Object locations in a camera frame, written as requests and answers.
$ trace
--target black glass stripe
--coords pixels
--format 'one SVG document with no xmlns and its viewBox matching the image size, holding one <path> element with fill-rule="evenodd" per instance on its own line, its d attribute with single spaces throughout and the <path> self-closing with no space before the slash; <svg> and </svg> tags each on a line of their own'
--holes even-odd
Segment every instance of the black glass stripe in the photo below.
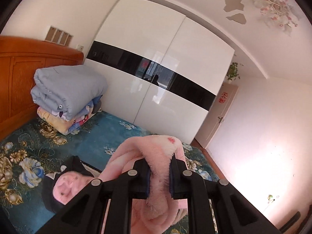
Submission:
<svg viewBox="0 0 312 234">
<path fill-rule="evenodd" d="M 209 111 L 215 95 L 197 83 L 140 55 L 94 41 L 87 59 L 139 77 Z"/>
</svg>

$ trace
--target blue bedspread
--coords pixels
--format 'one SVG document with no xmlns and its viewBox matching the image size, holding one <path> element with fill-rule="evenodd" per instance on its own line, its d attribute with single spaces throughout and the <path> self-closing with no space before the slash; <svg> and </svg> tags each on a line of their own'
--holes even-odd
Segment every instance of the blue bedspread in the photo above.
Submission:
<svg viewBox="0 0 312 234">
<path fill-rule="evenodd" d="M 20 234 L 33 234 L 53 216 L 41 199 L 45 174 L 59 171 L 60 164 L 72 155 L 103 170 L 125 139 L 150 134 L 106 112 L 97 113 L 77 134 L 67 136 L 34 119 L 0 142 L 0 205 Z M 205 179 L 218 180 L 199 149 L 183 147 L 190 169 Z M 166 233 L 186 234 L 187 230 L 185 217 Z"/>
</svg>

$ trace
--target ceiling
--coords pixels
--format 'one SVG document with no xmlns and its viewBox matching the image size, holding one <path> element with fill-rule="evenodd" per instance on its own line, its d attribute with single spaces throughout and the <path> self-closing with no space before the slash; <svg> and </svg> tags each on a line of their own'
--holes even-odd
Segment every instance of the ceiling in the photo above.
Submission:
<svg viewBox="0 0 312 234">
<path fill-rule="evenodd" d="M 242 0 L 244 10 L 224 11 L 225 0 L 158 0 L 221 37 L 235 49 L 233 61 L 244 64 L 241 75 L 278 77 L 312 85 L 312 25 L 294 0 L 289 0 L 302 16 L 291 36 L 264 22 L 252 0 Z M 246 24 L 227 19 L 242 13 Z"/>
</svg>

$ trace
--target green plant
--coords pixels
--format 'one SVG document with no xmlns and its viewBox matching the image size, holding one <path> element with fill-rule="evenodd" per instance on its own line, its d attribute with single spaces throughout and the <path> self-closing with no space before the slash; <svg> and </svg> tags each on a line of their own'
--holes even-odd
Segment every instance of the green plant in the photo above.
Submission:
<svg viewBox="0 0 312 234">
<path fill-rule="evenodd" d="M 227 79 L 228 80 L 236 80 L 236 77 L 238 79 L 241 79 L 238 73 L 238 63 L 237 62 L 232 62 L 232 64 L 229 67 L 229 70 L 227 71 Z"/>
</svg>

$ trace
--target white wardrobe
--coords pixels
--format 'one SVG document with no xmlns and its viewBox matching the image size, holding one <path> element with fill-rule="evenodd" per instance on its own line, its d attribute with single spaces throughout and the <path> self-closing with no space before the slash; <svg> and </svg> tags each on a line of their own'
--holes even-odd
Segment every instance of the white wardrobe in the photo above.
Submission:
<svg viewBox="0 0 312 234">
<path fill-rule="evenodd" d="M 120 0 L 85 65 L 107 79 L 104 111 L 190 144 L 233 54 L 223 40 L 175 10 L 147 0 Z"/>
</svg>

